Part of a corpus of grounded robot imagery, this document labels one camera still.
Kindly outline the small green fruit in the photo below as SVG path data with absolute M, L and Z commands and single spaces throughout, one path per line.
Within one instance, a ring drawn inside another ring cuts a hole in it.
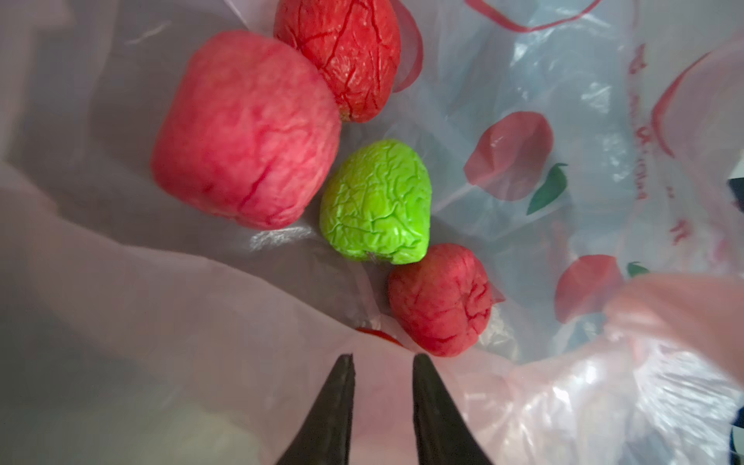
M 431 180 L 422 158 L 396 139 L 354 152 L 321 200 L 323 237 L 345 258 L 418 263 L 430 240 Z

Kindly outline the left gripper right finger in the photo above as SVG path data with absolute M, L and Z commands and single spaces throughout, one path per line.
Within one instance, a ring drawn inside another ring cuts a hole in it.
M 431 358 L 413 361 L 414 428 L 421 465 L 491 465 L 468 429 Z

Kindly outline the large pink-red fruit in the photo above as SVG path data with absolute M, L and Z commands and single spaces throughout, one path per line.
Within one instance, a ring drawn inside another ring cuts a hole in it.
M 167 193 L 257 230 L 300 219 L 338 152 L 341 119 L 319 71 L 293 48 L 245 30 L 190 58 L 152 151 Z

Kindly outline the small pink plastic bag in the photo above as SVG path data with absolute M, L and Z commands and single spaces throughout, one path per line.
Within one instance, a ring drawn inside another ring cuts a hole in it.
M 264 464 L 336 358 L 353 353 L 351 460 L 412 464 L 411 342 L 386 267 L 352 263 L 317 207 L 256 232 L 162 192 L 148 168 L 194 50 L 269 35 L 272 1 L 1 5 L 1 460 Z M 505 295 L 478 346 L 437 366 L 500 464 L 725 464 L 743 301 L 659 287 L 666 318 L 559 323 L 564 270 L 743 275 L 727 179 L 743 153 L 739 1 L 504 1 L 511 32 L 462 1 L 404 1 L 401 73 L 422 73 L 339 153 L 414 147 L 432 238 L 472 249 Z

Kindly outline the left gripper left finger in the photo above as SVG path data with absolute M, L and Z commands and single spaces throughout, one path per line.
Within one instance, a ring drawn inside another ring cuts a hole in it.
M 350 458 L 356 370 L 341 355 L 319 391 L 298 434 L 277 465 L 347 465 Z

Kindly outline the red cracked apple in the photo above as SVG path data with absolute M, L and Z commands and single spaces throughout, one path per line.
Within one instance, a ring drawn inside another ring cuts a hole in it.
M 401 60 L 391 1 L 281 1 L 273 35 L 316 66 L 344 121 L 372 120 L 391 97 Z

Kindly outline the small pink-red fruit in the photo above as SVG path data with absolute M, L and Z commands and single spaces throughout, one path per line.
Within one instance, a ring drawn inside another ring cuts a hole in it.
M 472 348 L 492 307 L 505 300 L 476 255 L 454 243 L 431 246 L 421 261 L 398 265 L 387 280 L 395 320 L 420 348 L 439 358 Z

